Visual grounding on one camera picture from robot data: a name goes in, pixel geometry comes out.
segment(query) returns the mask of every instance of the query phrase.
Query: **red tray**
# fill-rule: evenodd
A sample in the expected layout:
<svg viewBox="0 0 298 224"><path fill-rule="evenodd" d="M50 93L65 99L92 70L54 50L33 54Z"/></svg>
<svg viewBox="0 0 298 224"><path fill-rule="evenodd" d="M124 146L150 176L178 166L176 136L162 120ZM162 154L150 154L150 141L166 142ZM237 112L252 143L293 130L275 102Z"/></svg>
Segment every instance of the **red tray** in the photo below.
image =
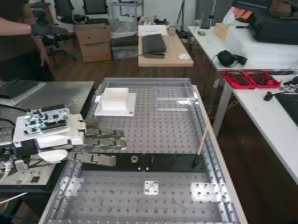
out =
<svg viewBox="0 0 298 224"><path fill-rule="evenodd" d="M233 89L255 89L256 83L245 74L245 72L233 70L223 71L222 75Z"/></svg>
<svg viewBox="0 0 298 224"><path fill-rule="evenodd" d="M255 82L257 88L275 89L280 87L280 82L272 77L272 75L261 70L245 71L247 76Z"/></svg>

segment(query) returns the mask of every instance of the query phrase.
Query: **cardboard box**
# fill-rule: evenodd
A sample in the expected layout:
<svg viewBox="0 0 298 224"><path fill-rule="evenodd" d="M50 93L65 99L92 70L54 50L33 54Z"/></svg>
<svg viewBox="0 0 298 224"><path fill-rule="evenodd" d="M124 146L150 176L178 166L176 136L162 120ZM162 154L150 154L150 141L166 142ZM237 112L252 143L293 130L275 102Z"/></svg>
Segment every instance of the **cardboard box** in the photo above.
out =
<svg viewBox="0 0 298 224"><path fill-rule="evenodd" d="M75 27L84 62L112 59L111 29L106 24L87 24Z"/></svg>

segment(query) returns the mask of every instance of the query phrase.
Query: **white block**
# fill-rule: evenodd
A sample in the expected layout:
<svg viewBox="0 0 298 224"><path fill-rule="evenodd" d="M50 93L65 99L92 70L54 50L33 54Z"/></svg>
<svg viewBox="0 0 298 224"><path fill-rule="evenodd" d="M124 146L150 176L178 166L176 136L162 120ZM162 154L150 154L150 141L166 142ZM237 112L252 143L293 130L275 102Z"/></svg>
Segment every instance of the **white block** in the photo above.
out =
<svg viewBox="0 0 298 224"><path fill-rule="evenodd" d="M128 111L128 88L107 88L102 97L103 111Z"/></svg>

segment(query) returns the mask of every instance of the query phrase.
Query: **metal breadboard table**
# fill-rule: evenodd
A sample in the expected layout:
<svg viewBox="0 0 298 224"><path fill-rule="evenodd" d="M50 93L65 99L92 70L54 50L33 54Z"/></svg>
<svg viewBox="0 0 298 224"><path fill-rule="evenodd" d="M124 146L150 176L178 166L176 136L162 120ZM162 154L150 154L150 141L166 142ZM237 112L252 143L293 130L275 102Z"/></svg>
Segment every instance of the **metal breadboard table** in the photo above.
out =
<svg viewBox="0 0 298 224"><path fill-rule="evenodd" d="M128 149L91 150L116 156L114 168L69 162L41 224L248 223L212 130L192 167L210 120L190 79L110 78L98 94L110 87L138 94L135 117L95 118L94 104L87 121L124 130Z"/></svg>

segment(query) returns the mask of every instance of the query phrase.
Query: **black case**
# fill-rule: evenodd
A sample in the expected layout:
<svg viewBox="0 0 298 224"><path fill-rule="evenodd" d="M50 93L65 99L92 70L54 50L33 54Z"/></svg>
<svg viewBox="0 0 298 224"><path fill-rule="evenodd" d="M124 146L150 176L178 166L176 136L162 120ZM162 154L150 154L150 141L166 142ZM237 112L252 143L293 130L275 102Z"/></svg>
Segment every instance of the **black case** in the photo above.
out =
<svg viewBox="0 0 298 224"><path fill-rule="evenodd" d="M257 12L249 28L260 42L298 45L298 20L273 18L268 11Z"/></svg>

